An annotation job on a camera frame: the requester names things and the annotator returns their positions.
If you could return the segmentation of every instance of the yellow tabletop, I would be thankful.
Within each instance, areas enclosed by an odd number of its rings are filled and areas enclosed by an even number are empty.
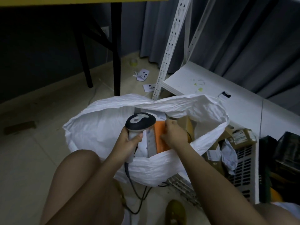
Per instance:
[[[63,4],[133,2],[133,1],[160,1],[160,0],[0,0],[0,6],[63,5]]]

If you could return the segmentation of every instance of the white shelf board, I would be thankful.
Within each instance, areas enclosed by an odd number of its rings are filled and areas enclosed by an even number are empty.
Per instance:
[[[231,95],[223,102],[230,120],[260,136],[263,98],[245,88],[190,61],[166,79],[162,87],[175,95],[197,93],[216,98],[225,91]]]
[[[300,135],[300,116],[264,100],[262,106],[261,137],[267,135],[279,140],[285,133],[291,132]]]

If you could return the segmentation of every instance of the curtain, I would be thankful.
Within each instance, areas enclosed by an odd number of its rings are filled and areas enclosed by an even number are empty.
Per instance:
[[[140,56],[159,66],[178,1],[146,4]],[[190,40],[206,3],[193,0]],[[190,60],[300,115],[299,19],[294,0],[216,0]],[[184,30],[169,73],[180,68],[183,44]]]

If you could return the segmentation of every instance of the orange package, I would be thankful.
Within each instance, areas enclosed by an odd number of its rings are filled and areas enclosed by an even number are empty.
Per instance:
[[[156,121],[154,124],[154,132],[155,132],[156,152],[161,153],[163,151],[168,151],[170,147],[165,143],[163,139],[160,138],[162,134],[166,133],[165,121]]]

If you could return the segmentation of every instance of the tile floor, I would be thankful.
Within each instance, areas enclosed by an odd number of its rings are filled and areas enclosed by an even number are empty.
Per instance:
[[[138,66],[129,65],[133,53],[125,56],[121,64],[121,94],[145,93],[143,84],[156,83],[159,69],[147,58],[138,58]],[[150,75],[144,82],[134,78],[133,70],[148,69]],[[85,81],[60,89],[23,107],[0,115],[0,129],[5,126],[34,120],[36,129],[4,136],[0,133],[0,221],[1,224],[38,224],[51,179],[59,163],[70,152],[62,129],[71,117],[88,106],[89,102],[114,96],[112,62],[91,70],[94,87]],[[131,186],[122,184],[126,197],[135,200]],[[138,192],[143,191],[137,185]],[[188,224],[209,224],[205,214],[190,205],[171,189],[153,188],[136,224],[164,224],[164,211],[171,199],[180,200],[187,212]]]

